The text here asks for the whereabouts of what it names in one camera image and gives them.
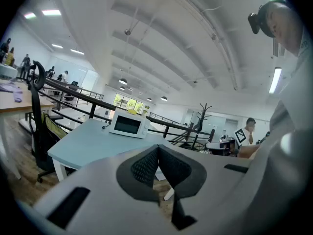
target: white ceiling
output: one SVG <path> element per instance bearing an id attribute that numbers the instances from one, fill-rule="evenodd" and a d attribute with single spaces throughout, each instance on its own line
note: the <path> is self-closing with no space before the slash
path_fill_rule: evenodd
<path id="1" fill-rule="evenodd" d="M 48 46 L 64 47 L 55 51 L 84 52 L 116 89 L 123 69 L 142 99 L 199 90 L 268 97 L 274 67 L 283 67 L 279 92 L 295 59 L 286 51 L 273 56 L 272 40 L 250 29 L 249 13 L 267 1 L 28 0 L 21 13 L 60 9 L 61 17 L 24 21 Z"/>

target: chair armrest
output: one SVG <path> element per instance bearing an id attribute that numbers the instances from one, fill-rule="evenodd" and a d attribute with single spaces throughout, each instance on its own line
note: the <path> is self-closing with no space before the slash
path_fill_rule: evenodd
<path id="1" fill-rule="evenodd" d="M 51 119 L 51 121 L 55 121 L 55 120 L 60 120 L 60 119 L 63 119 L 62 116 L 49 116 L 49 118 Z"/>

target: railing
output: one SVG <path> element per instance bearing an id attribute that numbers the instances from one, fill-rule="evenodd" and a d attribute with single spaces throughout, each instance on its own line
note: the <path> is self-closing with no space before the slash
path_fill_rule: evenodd
<path id="1" fill-rule="evenodd" d="M 168 119 L 168 118 L 162 117 L 162 116 L 160 116 L 160 115 L 158 115 L 158 114 L 155 114 L 155 113 L 152 113 L 152 112 L 150 112 L 149 117 L 155 118 L 155 119 L 159 119 L 159 120 L 164 121 L 164 122 L 178 123 L 178 122 L 176 122 L 176 121 L 174 121 L 174 120 L 170 120 L 170 119 Z"/>
<path id="2" fill-rule="evenodd" d="M 69 120 L 71 120 L 71 121 L 74 121 L 74 122 L 76 122 L 76 123 L 79 123 L 79 124 L 82 124 L 83 122 L 80 121 L 80 120 L 78 120 L 78 119 L 74 119 L 74 118 L 72 118 L 72 117 L 70 117 L 70 116 L 67 116 L 67 115 L 65 115 L 65 114 L 63 114 L 63 113 L 60 112 L 61 105 L 67 106 L 67 107 L 69 107 L 69 108 L 71 108 L 71 109 L 73 109 L 73 110 L 79 111 L 79 112 L 81 112 L 81 113 L 83 113 L 83 114 L 85 114 L 85 115 L 89 115 L 89 118 L 93 118 L 93 117 L 99 118 L 99 119 L 102 119 L 102 120 L 107 121 L 108 123 L 111 122 L 111 119 L 106 118 L 106 117 L 102 117 L 102 116 L 99 116 L 99 115 L 96 115 L 96 114 L 95 114 L 96 106 L 100 106 L 100 107 L 103 107 L 103 108 L 105 108 L 105 109 L 113 110 L 113 111 L 114 111 L 116 108 L 120 108 L 120 107 L 117 107 L 117 106 L 114 106 L 114 105 L 105 103 L 105 102 L 103 102 L 103 101 L 101 101 L 101 100 L 99 100 L 99 99 L 97 99 L 97 98 L 90 97 L 89 95 L 86 95 L 86 94 L 83 94 L 83 93 L 79 93 L 79 92 L 74 91 L 74 90 L 71 89 L 72 87 L 77 88 L 76 86 L 72 86 L 72 85 L 69 85 L 69 84 L 61 83 L 61 82 L 56 82 L 56 81 L 51 80 L 51 79 L 47 79 L 46 82 L 45 82 L 45 84 L 49 85 L 50 87 L 52 87 L 52 88 L 54 88 L 54 89 L 57 89 L 57 90 L 61 91 L 63 95 L 64 95 L 64 94 L 70 94 L 71 97 L 75 97 L 75 98 L 77 98 L 78 100 L 83 100 L 83 101 L 86 102 L 86 104 L 91 104 L 91 110 L 90 110 L 90 112 L 87 112 L 87 111 L 84 111 L 84 110 L 78 108 L 78 107 L 77 107 L 77 104 L 76 104 L 76 105 L 69 104 L 69 103 L 66 102 L 66 101 L 61 101 L 61 100 L 59 100 L 59 99 L 56 99 L 53 95 L 48 95 L 48 94 L 46 94 L 46 93 L 43 92 L 43 91 L 39 91 L 39 93 L 40 93 L 42 96 L 45 96 L 45 97 L 47 97 L 47 98 L 50 98 L 53 102 L 59 104 L 59 107 L 53 108 L 53 110 L 52 110 L 53 113 L 56 113 L 56 114 L 58 114 L 58 115 L 61 115 L 62 117 L 67 118 L 67 119 L 69 119 Z M 185 134 L 188 134 L 188 133 L 190 133 L 190 134 L 191 134 L 191 133 L 196 133 L 197 131 L 195 131 L 195 130 L 193 130 L 193 129 L 191 129 L 191 128 L 188 128 L 188 127 L 176 125 L 176 124 L 174 124 L 174 123 L 177 123 L 177 122 L 175 122 L 175 121 L 171 121 L 171 123 L 170 123 L 170 122 L 166 122 L 166 121 L 163 121 L 163 120 L 159 120 L 159 119 L 153 118 L 153 117 L 147 117 L 147 119 L 150 120 L 151 122 L 154 122 L 154 123 L 157 123 L 157 124 L 161 124 L 161 125 L 166 126 L 164 132 L 156 131 L 156 130 L 152 130 L 152 129 L 148 129 L 148 131 L 156 132 L 156 133 L 162 133 L 164 138 L 166 138 L 167 135 L 176 136 L 177 139 L 174 138 L 173 140 L 168 140 L 168 141 L 171 142 L 171 143 L 176 143 L 176 144 L 177 144 L 177 143 L 180 143 L 180 142 L 181 142 L 181 143 L 193 143 L 193 145 L 190 146 L 190 147 L 188 147 L 188 148 L 194 149 L 195 145 L 198 145 L 198 146 L 199 146 L 199 145 L 202 145 L 202 144 L 196 143 L 197 138 L 198 138 L 198 139 L 209 139 L 208 137 L 207 137 L 207 138 L 199 138 L 199 137 L 197 137 L 197 136 L 196 136 L 196 137 L 193 137 L 193 136 L 190 136 L 190 135 L 185 135 Z M 72 130 L 73 130 L 72 128 L 70 128 L 70 127 L 68 127 L 68 126 L 65 126 L 65 125 L 63 125 L 63 124 L 58 123 L 58 121 L 56 121 L 55 123 L 58 124 L 60 127 L 65 128 L 65 129 L 67 129 L 67 130 L 69 130 L 69 131 L 72 131 Z M 184 133 L 183 133 L 183 135 L 171 133 L 171 132 L 169 132 L 169 129 L 170 129 L 170 128 L 176 128 L 176 129 L 183 130 Z M 205 132 L 200 132 L 200 134 L 204 134 L 204 135 L 210 136 L 209 133 L 205 133 Z M 188 140 L 188 139 L 193 139 L 193 141 L 187 141 L 187 140 L 186 140 L 186 141 L 181 141 L 181 140 L 180 140 L 181 138 L 186 138 L 187 140 Z"/>

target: white microwave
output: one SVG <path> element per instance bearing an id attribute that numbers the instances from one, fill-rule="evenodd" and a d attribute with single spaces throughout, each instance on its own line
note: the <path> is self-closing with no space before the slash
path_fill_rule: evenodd
<path id="1" fill-rule="evenodd" d="M 141 115 L 134 115 L 128 111 L 116 108 L 111 121 L 110 132 L 144 139 L 150 126 L 150 120 Z"/>

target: desk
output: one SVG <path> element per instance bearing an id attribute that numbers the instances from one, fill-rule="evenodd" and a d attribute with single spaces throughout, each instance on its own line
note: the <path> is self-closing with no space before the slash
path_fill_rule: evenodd
<path id="1" fill-rule="evenodd" d="M 79 169 L 90 162 L 129 150 L 154 144 L 171 146 L 159 135 L 147 134 L 145 139 L 132 138 L 110 133 L 109 126 L 103 130 L 103 125 L 107 124 L 90 118 L 48 150 L 48 155 L 53 158 L 59 181 L 67 176 L 65 166 Z"/>
<path id="2" fill-rule="evenodd" d="M 8 83 L 9 81 L 0 80 L 1 83 Z M 17 85 L 23 91 L 23 98 L 21 103 L 16 103 L 14 101 L 13 93 L 0 92 L 0 134 L 3 143 L 3 151 L 0 152 L 1 161 L 14 173 L 14 175 L 20 179 L 21 175 L 19 174 L 15 163 L 11 157 L 9 144 L 7 142 L 7 137 L 5 133 L 4 118 L 9 115 L 22 114 L 32 112 L 31 106 L 31 92 L 27 89 L 27 85 L 23 82 L 16 82 Z M 50 101 L 40 98 L 41 110 L 51 111 L 54 106 Z"/>
<path id="3" fill-rule="evenodd" d="M 18 71 L 11 66 L 0 64 L 0 75 L 16 78 Z"/>

